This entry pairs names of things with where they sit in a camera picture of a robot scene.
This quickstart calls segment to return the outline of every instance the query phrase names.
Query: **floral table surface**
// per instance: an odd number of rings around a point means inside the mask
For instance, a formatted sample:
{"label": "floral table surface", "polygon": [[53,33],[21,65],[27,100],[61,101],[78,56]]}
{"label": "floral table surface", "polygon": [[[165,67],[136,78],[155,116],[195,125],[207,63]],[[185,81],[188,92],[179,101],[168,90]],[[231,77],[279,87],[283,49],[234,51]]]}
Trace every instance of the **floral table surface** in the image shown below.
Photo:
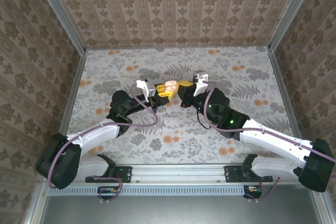
{"label": "floral table surface", "polygon": [[[138,79],[154,83],[191,80],[193,72],[202,69],[230,98],[233,109],[292,135],[266,47],[95,50],[87,51],[86,56],[68,134],[103,120],[113,93],[120,89],[129,92]],[[119,164],[230,163],[242,162],[250,153],[274,156],[256,145],[205,130],[195,109],[183,109],[180,103],[176,95],[158,109],[156,126],[130,127],[121,137],[106,141],[87,155],[104,153]],[[134,123],[153,120],[148,111],[130,117]]]}

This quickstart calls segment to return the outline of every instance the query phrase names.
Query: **cable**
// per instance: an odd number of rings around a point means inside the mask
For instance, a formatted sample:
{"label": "cable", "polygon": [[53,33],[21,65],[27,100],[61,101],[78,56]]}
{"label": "cable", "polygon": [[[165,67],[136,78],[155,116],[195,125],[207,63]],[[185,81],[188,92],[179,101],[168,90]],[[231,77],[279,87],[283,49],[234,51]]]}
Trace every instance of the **cable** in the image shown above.
{"label": "cable", "polygon": [[209,126],[209,128],[207,128],[207,127],[205,127],[205,126],[203,125],[203,123],[201,123],[201,121],[200,121],[200,117],[198,116],[198,114],[199,114],[199,111],[197,110],[196,115],[197,115],[197,120],[198,120],[199,124],[200,124],[204,129],[206,129],[206,130],[210,130],[210,129],[211,129],[210,126]]}
{"label": "cable", "polygon": [[262,186],[263,186],[262,184],[263,184],[263,181],[262,181],[262,178],[260,178],[260,184],[259,184],[259,186],[261,187],[261,191],[263,190],[263,189],[262,189],[262,188],[263,188],[263,187],[262,187]]}
{"label": "cable", "polygon": [[277,138],[279,138],[279,139],[281,139],[281,140],[284,140],[284,141],[286,141],[286,142],[288,142],[288,143],[291,143],[291,144],[293,144],[293,145],[295,145],[295,146],[300,146],[301,148],[303,148],[303,149],[305,149],[305,150],[308,150],[308,151],[310,151],[310,152],[313,152],[313,153],[315,153],[315,154],[317,154],[317,155],[319,155],[319,156],[321,156],[321,157],[324,157],[324,158],[328,159],[328,160],[331,161],[331,162],[336,163],[336,159],[334,159],[334,158],[332,158],[332,157],[329,157],[329,156],[326,155],[326,154],[323,154],[323,153],[318,152],[318,151],[316,151],[316,150],[314,150],[314,149],[312,149],[312,148],[309,148],[309,147],[306,147],[306,146],[304,146],[304,145],[301,145],[301,144],[299,144],[299,143],[297,143],[297,142],[295,142],[295,141],[293,141],[293,140],[290,140],[290,139],[288,139],[288,138],[285,138],[285,137],[283,137],[283,136],[280,136],[280,135],[278,135],[278,134],[276,134],[276,133],[273,133],[273,132],[271,132],[271,131],[267,131],[267,130],[263,130],[263,129],[258,129],[258,128],[242,128],[242,129],[231,129],[231,130],[225,130],[225,129],[217,128],[215,125],[213,125],[213,124],[209,121],[209,118],[208,118],[208,116],[207,116],[207,114],[206,114],[206,109],[207,109],[207,106],[208,106],[208,103],[209,103],[209,99],[210,99],[212,93],[213,93],[214,90],[215,90],[216,82],[214,82],[214,81],[203,81],[203,82],[204,82],[204,83],[207,83],[207,84],[212,84],[212,85],[213,85],[212,88],[211,88],[210,91],[209,91],[209,94],[207,95],[207,97],[206,97],[206,99],[205,99],[205,102],[204,102],[204,108],[203,108],[203,115],[204,115],[205,121],[209,124],[209,126],[210,126],[211,128],[214,128],[215,130],[217,130],[217,131],[219,131],[219,132],[242,132],[242,131],[258,131],[258,132],[263,132],[263,133],[269,134],[269,135],[271,135],[271,136],[275,136],[275,137],[277,137]]}
{"label": "cable", "polygon": [[265,196],[262,196],[262,197],[259,198],[259,199],[256,199],[256,198],[253,197],[251,194],[247,194],[247,193],[245,193],[245,195],[247,195],[247,196],[250,197],[251,199],[254,199],[255,201],[259,201],[259,200],[266,199],[266,198],[268,198],[268,197],[273,193],[273,191],[274,191],[274,189],[277,187],[279,181],[280,181],[280,177],[278,177],[278,179],[275,181],[275,183],[274,183],[272,189],[271,189],[268,193],[266,193]]}
{"label": "cable", "polygon": [[149,107],[147,107],[143,102],[141,102],[137,96],[134,94],[134,88],[136,86],[136,83],[132,85],[130,91],[131,91],[131,94],[132,96],[134,97],[134,99],[141,105],[143,106],[145,109],[147,109],[150,113],[152,113],[155,117],[155,121],[153,123],[150,123],[150,124],[133,124],[133,123],[116,123],[116,122],[111,122],[111,123],[104,123],[104,124],[99,124],[93,128],[90,128],[84,132],[82,132],[81,134],[75,136],[74,138],[70,139],[69,141],[67,141],[63,146],[62,148],[58,151],[58,153],[56,154],[51,166],[50,166],[50,170],[49,170],[49,173],[48,173],[48,186],[51,188],[51,189],[55,189],[56,186],[53,186],[52,183],[51,183],[51,175],[52,175],[52,172],[55,168],[55,165],[56,165],[56,162],[57,160],[59,159],[59,157],[61,156],[62,152],[66,149],[66,147],[68,147],[69,144],[71,144],[73,141],[77,140],[78,138],[80,137],[83,137],[84,135],[96,130],[96,129],[99,129],[101,127],[104,127],[104,126],[112,126],[112,125],[124,125],[124,126],[135,126],[135,127],[151,127],[151,126],[154,126],[158,123],[159,121],[159,117],[154,113],[154,111],[152,111]]}
{"label": "cable", "polygon": [[[115,180],[115,181],[118,181],[118,182],[119,182],[119,185],[120,185],[120,186],[119,186],[119,190],[118,190],[118,191],[115,193],[115,195],[114,195],[112,198],[110,198],[109,200],[114,200],[115,198],[117,198],[118,195],[119,195],[119,193],[120,193],[121,190],[122,190],[122,181],[121,181],[121,179],[119,179],[119,178],[113,178],[113,177],[103,178],[103,177],[98,177],[98,176],[91,176],[91,178],[93,178],[93,179],[99,179],[99,180]],[[103,199],[101,198],[101,194],[102,194],[103,191],[106,191],[106,190],[108,190],[108,188],[105,188],[105,189],[99,191],[98,198],[100,199],[100,202],[103,201]]]}

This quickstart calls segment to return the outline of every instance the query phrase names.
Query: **floral wallpaper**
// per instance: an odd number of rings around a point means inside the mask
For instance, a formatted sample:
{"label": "floral wallpaper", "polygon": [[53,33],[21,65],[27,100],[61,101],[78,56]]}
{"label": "floral wallpaper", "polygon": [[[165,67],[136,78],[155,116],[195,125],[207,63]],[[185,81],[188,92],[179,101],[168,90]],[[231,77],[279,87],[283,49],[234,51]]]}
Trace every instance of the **floral wallpaper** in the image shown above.
{"label": "floral wallpaper", "polygon": [[[129,92],[138,79],[154,83],[191,80],[193,71],[200,69],[217,81],[232,108],[292,134],[266,47],[89,50],[86,55],[68,134],[102,121],[109,113],[113,93],[120,89]],[[205,130],[197,121],[196,110],[183,109],[180,104],[176,95],[158,108],[156,126],[130,127],[121,137],[106,141],[87,155],[104,153],[118,164],[230,163],[242,162],[249,153],[273,155],[256,145]],[[142,124],[153,120],[147,111],[130,118]]]}
{"label": "floral wallpaper", "polygon": [[290,0],[61,0],[87,48],[266,45]]}
{"label": "floral wallpaper", "polygon": [[276,55],[302,135],[336,156],[336,0],[304,0]]}
{"label": "floral wallpaper", "polygon": [[0,223],[24,220],[78,60],[47,0],[0,0]]}

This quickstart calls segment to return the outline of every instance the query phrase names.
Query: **purple cable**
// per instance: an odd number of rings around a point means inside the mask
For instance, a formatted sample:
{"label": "purple cable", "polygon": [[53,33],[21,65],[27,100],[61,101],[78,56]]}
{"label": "purple cable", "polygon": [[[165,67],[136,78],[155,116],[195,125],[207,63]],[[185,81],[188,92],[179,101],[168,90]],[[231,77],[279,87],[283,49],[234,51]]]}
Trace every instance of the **purple cable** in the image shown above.
{"label": "purple cable", "polygon": [[271,135],[271,136],[275,136],[275,137],[277,137],[277,138],[279,138],[279,139],[281,139],[281,140],[284,140],[284,141],[286,141],[286,142],[288,142],[288,143],[291,143],[291,144],[293,144],[293,145],[295,145],[295,146],[300,146],[301,148],[303,148],[303,149],[305,149],[305,150],[308,150],[308,151],[310,151],[310,152],[313,152],[313,153],[315,153],[315,154],[317,154],[317,155],[319,155],[319,156],[321,156],[321,157],[324,157],[324,158],[330,160],[331,162],[336,163],[336,159],[334,159],[334,158],[332,158],[332,157],[329,157],[329,156],[326,155],[326,154],[323,154],[323,153],[321,153],[321,152],[318,152],[318,151],[316,151],[316,150],[314,150],[314,149],[312,149],[312,148],[306,147],[306,146],[304,146],[304,145],[300,145],[299,143],[297,143],[297,142],[295,142],[295,141],[293,141],[293,140],[291,140],[291,139],[285,138],[285,137],[280,136],[280,135],[278,135],[278,134],[276,134],[276,133],[273,133],[273,132],[271,132],[271,131],[262,130],[262,129],[258,129],[258,128],[243,128],[243,129],[231,129],[231,130],[225,130],[225,129],[217,128],[215,125],[213,125],[213,124],[210,122],[210,120],[209,120],[209,118],[208,118],[208,116],[207,116],[207,114],[206,114],[206,109],[207,109],[207,106],[208,106],[208,103],[209,103],[209,99],[210,99],[212,93],[213,93],[214,90],[215,90],[216,82],[214,82],[214,81],[204,81],[204,83],[212,84],[212,85],[213,85],[213,87],[211,88],[211,90],[209,91],[209,94],[207,95],[207,97],[206,97],[206,99],[205,99],[205,102],[204,102],[204,108],[203,108],[203,115],[204,115],[205,121],[210,125],[211,128],[214,128],[215,130],[217,130],[217,131],[219,131],[219,132],[242,132],[242,131],[258,131],[258,132],[263,132],[263,133],[269,134],[269,135]]}
{"label": "purple cable", "polygon": [[256,199],[256,198],[253,197],[251,194],[247,194],[247,193],[245,193],[245,195],[247,195],[247,196],[250,197],[251,199],[255,199],[256,201],[257,201],[257,200],[259,201],[259,200],[266,199],[267,197],[269,197],[269,196],[272,194],[272,192],[274,191],[274,189],[277,187],[279,181],[280,181],[280,177],[278,177],[278,179],[275,181],[275,183],[274,183],[272,189],[271,189],[265,196],[262,196],[262,197],[259,198],[259,199]]}
{"label": "purple cable", "polygon": [[56,161],[59,159],[59,157],[61,156],[62,152],[66,149],[66,147],[68,147],[69,144],[71,144],[73,141],[77,140],[79,137],[82,137],[96,129],[99,129],[103,126],[111,126],[111,125],[124,125],[124,126],[135,126],[135,127],[151,127],[151,126],[154,126],[157,124],[157,122],[159,121],[159,118],[158,116],[154,113],[154,111],[152,111],[149,107],[147,107],[143,102],[141,102],[137,96],[134,94],[134,87],[136,86],[136,83],[132,85],[130,91],[131,91],[131,94],[132,96],[134,97],[134,99],[141,105],[143,106],[145,109],[147,109],[149,112],[151,112],[154,117],[155,117],[155,121],[153,123],[150,123],[150,124],[133,124],[133,123],[116,123],[116,122],[112,122],[112,123],[104,123],[102,125],[97,125],[93,128],[90,128],[84,132],[82,132],[81,134],[79,134],[78,136],[75,136],[74,138],[70,139],[69,141],[67,141],[63,146],[62,148],[58,151],[58,153],[56,154],[51,166],[50,166],[50,170],[49,170],[49,173],[48,173],[48,186],[51,188],[51,189],[55,189],[56,186],[53,186],[52,183],[51,183],[51,175],[52,175],[52,172],[55,168],[55,165],[56,165]]}
{"label": "purple cable", "polygon": [[[115,193],[115,195],[114,195],[112,198],[110,198],[109,200],[114,200],[115,198],[117,198],[117,196],[119,195],[119,193],[120,193],[121,190],[122,190],[122,181],[121,181],[121,179],[119,179],[119,178],[113,178],[113,177],[101,178],[101,177],[97,177],[97,176],[91,176],[91,178],[93,178],[93,179],[99,179],[99,180],[115,180],[115,181],[118,181],[118,182],[120,183],[119,190],[118,190],[118,191]],[[106,191],[106,190],[108,190],[108,188],[105,188],[105,189],[103,189],[103,190],[100,190],[99,195],[98,195],[98,198],[99,198],[100,200],[103,200],[103,199],[101,198],[101,194],[102,194],[103,191]]]}

